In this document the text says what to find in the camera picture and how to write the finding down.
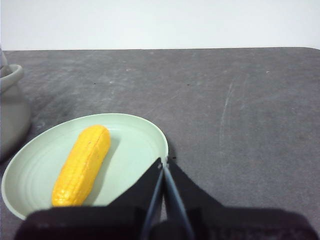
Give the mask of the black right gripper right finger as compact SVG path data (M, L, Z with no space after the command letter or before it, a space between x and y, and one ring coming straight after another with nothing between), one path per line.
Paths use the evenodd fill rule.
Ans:
M226 206L195 184L173 161L167 168L197 240L314 240L301 214L280 208Z

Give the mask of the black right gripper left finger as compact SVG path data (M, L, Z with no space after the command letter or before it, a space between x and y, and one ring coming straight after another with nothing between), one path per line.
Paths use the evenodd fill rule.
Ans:
M30 214L16 240L138 240L148 231L162 185L157 159L138 181L108 205L52 207Z

